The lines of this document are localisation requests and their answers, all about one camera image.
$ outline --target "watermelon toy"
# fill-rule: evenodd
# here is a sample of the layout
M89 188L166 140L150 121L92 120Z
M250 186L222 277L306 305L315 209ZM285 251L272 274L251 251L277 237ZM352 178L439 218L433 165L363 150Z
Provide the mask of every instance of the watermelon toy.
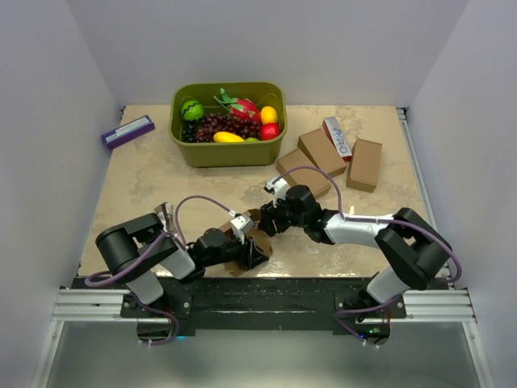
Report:
M199 101L189 99L181 107L181 117L186 121L200 120L204 115L203 105Z

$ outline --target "green plastic basket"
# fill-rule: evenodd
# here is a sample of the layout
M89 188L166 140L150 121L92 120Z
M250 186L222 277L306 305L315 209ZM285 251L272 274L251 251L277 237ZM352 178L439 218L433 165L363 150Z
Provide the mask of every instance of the green plastic basket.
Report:
M204 105L205 114L227 112L213 98L221 88L232 97L250 99L260 110L269 105L278 112L280 130L278 137L268 141L243 143L186 143L181 141L183 121L181 107L189 99ZM194 83L177 90L170 110L170 137L178 145L185 161L193 167L265 166L272 164L280 152L280 145L288 120L285 113L284 93L269 82Z

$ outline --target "table surface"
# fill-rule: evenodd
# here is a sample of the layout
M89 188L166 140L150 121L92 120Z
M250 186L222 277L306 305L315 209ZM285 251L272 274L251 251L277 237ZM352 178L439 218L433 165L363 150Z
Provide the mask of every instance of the table surface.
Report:
M134 105L124 110L121 124L149 115L156 129L113 150L78 274L105 271L95 237L108 227L152 213L162 202L178 204L193 194L213 197L237 211L259 208L271 200L263 191L269 178L278 175L275 164L266 167L193 168L184 161L167 127L170 107ZM280 155L296 148L298 137L336 116L351 145L358 137L383 144L379 183L374 193L347 188L346 174L335 179L342 190L343 208L355 214L381 215L411 207L426 216L413 165L394 107L287 106L288 131ZM318 199L322 207L337 208L331 190ZM229 220L222 209L203 200L191 200L181 209L179 221L187 241L207 228ZM303 231L291 228L272 240L273 255L243 276L371 276L387 266L379 250L345 244L327 246L312 242ZM160 275L166 276L163 268ZM231 276L223 265L210 267L207 276Z

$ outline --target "white wall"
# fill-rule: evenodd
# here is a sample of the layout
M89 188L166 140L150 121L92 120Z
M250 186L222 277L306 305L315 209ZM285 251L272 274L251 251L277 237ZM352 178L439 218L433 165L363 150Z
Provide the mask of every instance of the white wall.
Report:
M407 106L468 0L66 0L116 98L268 80L288 103Z
M464 263L497 387L517 384L517 2L471 0L410 105L440 231Z
M70 283L119 112L62 0L0 12L0 383L27 386Z

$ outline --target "purple cable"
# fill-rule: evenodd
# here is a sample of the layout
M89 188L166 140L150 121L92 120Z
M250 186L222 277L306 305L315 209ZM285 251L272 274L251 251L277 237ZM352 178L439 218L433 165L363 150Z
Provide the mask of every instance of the purple cable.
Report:
M115 283L117 280L123 278L124 276L126 276L128 273L130 273L133 269L135 269L136 267L138 267L142 261L144 261L145 259L147 259L147 257L150 255L151 251L165 238L165 237L170 237L170 233L168 232L162 232L162 234L160 234L156 240L154 240L150 245L149 245L149 248L147 248L145 250L144 253L142 253L140 255L140 257L138 259L136 259L129 267L127 267L125 270L123 271L120 271L119 273L115 274L114 276L110 276L108 277L107 279L103 279L103 280L94 280L96 278L98 278L99 276L104 276L104 275L110 275L111 273L109 271L102 271L102 272L96 272L92 275L89 275L85 280L84 280L84 283L85 285L87 285L88 287L91 287L91 288L95 288L95 287L103 287L104 285L112 285L113 283Z
M187 245L187 240L185 239L185 235L183 234L183 231L181 230L181 226L179 225L179 220L178 220L179 208L181 208L181 206L188 200L193 200L195 198L198 198L200 200L208 200L208 201L212 202L213 204L219 206L220 208L223 208L227 212L232 211L232 209L230 209L228 206L223 205L218 200L214 200L213 198L210 198L209 196L188 196L187 198L183 198L178 203L178 206L176 206L176 211L174 212L174 224L176 225L176 229L178 229L178 235L181 238L182 243L185 245Z
M170 324L173 326L170 329L170 332L169 332L169 335L167 336L167 338L161 339L159 341L149 340L148 344L150 346L168 344L170 341L172 341L174 338L176 338L178 336L179 320L173 314L167 313L166 311L154 309L153 307L149 307L149 306L145 305L144 303L141 302L140 299L138 299L138 296L135 293L130 293L130 295L135 298L135 302L138 304L138 306L140 308L142 308L145 311L149 311L150 313L159 314L159 315L163 315L164 317L167 317L170 320Z
M341 321L342 315L345 315L345 314L372 313L373 311L383 310L386 307L390 306L392 303L394 303L399 297L401 297L401 295L397 295L396 297L392 297L390 300L388 300L387 302L382 303L381 305L378 305L378 306L375 306L375 307L368 307L367 309L341 310L341 311L338 311L336 313L335 317L338 320L339 326L341 326L343 329L348 331L355 338L357 338L360 341L363 341L365 344L371 345L371 346L373 346L375 348L379 348L379 345L376 345L372 341L368 341L367 339L361 337L357 331L353 330L346 323L342 322Z

